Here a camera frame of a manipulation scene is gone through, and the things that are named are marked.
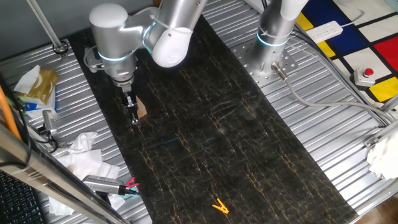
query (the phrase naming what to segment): metal grating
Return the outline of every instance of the metal grating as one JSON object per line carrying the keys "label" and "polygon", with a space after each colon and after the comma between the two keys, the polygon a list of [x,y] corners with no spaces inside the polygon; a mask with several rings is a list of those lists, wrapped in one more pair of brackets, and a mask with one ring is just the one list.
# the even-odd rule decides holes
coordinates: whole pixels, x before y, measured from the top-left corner
{"label": "metal grating", "polygon": [[[60,76],[56,86],[58,113],[54,118],[58,133],[55,138],[71,145],[80,133],[96,131],[98,136],[93,143],[93,149],[101,149],[104,162],[120,167],[118,178],[126,183],[131,175],[72,48],[69,48],[68,56],[68,59],[60,60],[60,57],[52,51],[52,45],[48,45],[1,62],[0,72],[4,75],[7,84],[14,88],[21,76],[32,66],[40,65],[55,69]],[[43,120],[31,119],[30,123],[39,127]],[[59,149],[54,156],[66,154],[65,149]],[[49,223],[92,223],[78,212],[65,216],[49,214],[48,196],[40,193],[39,199]],[[134,223],[152,223],[140,197],[129,197],[125,200],[123,206],[118,209],[123,218]]]}
{"label": "metal grating", "polygon": [[[249,45],[254,40],[260,18],[260,14],[242,0],[210,0],[203,15],[231,50]],[[317,55],[298,41],[293,39],[288,43]],[[289,74],[289,79],[300,96],[320,103],[359,101],[358,94],[349,91],[346,80],[340,74],[332,73],[305,52],[289,46],[286,50],[298,64],[298,70]],[[260,87],[359,215],[398,191],[398,180],[381,180],[369,171],[366,162],[368,150],[363,142],[378,132],[381,125],[370,113],[352,106],[307,107],[297,102],[278,77],[269,77],[267,83]]]}

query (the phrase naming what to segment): yellow stripe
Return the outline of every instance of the yellow stripe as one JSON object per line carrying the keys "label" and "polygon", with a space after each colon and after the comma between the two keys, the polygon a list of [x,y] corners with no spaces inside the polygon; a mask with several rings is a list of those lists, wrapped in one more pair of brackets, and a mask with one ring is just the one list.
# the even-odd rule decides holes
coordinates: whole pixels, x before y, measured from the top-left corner
{"label": "yellow stripe", "polygon": [[300,12],[300,15],[298,15],[297,23],[305,31],[313,28],[313,25],[311,24],[311,22],[308,21],[308,19],[301,12]]}
{"label": "yellow stripe", "polygon": [[[313,28],[313,25],[311,24],[311,22],[308,21],[308,19],[302,13],[300,13],[300,15],[298,15],[297,23],[299,24],[299,26],[301,28],[303,28],[303,30],[309,30],[309,29]],[[335,52],[332,51],[332,49],[329,47],[329,45],[325,41],[318,43],[318,46],[324,51],[324,53],[328,57],[333,57],[336,55]]]}
{"label": "yellow stripe", "polygon": [[370,91],[380,102],[389,100],[398,94],[398,79],[393,77],[386,81],[380,82],[372,86]]}
{"label": "yellow stripe", "polygon": [[332,51],[332,49],[329,47],[329,45],[325,42],[319,42],[318,46],[324,51],[324,53],[328,56],[328,57],[333,57],[335,56],[335,52]]}

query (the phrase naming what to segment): red button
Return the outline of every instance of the red button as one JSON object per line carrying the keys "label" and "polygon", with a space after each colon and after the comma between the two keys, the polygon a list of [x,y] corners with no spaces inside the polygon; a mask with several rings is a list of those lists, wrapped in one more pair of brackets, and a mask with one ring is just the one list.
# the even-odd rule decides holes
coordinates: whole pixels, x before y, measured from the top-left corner
{"label": "red button", "polygon": [[373,69],[371,69],[371,68],[367,68],[367,69],[365,69],[365,75],[373,75]]}

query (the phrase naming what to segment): red square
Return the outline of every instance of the red square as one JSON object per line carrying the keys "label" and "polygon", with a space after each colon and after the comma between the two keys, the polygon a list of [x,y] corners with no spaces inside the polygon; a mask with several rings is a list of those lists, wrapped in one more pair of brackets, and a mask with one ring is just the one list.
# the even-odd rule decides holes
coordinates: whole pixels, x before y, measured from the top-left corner
{"label": "red square", "polygon": [[374,47],[398,71],[398,37],[375,44]]}

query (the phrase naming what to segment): clothespin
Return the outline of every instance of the clothespin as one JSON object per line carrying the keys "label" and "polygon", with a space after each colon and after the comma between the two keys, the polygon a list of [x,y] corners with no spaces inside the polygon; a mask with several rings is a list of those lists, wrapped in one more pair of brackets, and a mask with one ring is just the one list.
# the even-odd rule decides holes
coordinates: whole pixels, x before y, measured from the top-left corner
{"label": "clothespin", "polygon": [[229,211],[228,209],[225,207],[225,205],[221,202],[220,199],[217,199],[218,203],[220,203],[221,206],[217,206],[217,205],[212,205],[214,208],[217,208],[218,210],[222,211],[224,214],[228,214]]}
{"label": "clothespin", "polygon": [[138,184],[138,183],[133,184],[134,179],[135,179],[135,177],[132,177],[132,178],[129,180],[129,182],[126,183],[126,187],[128,187],[128,188],[130,188],[130,189],[133,188],[133,187],[137,187],[139,184]]}

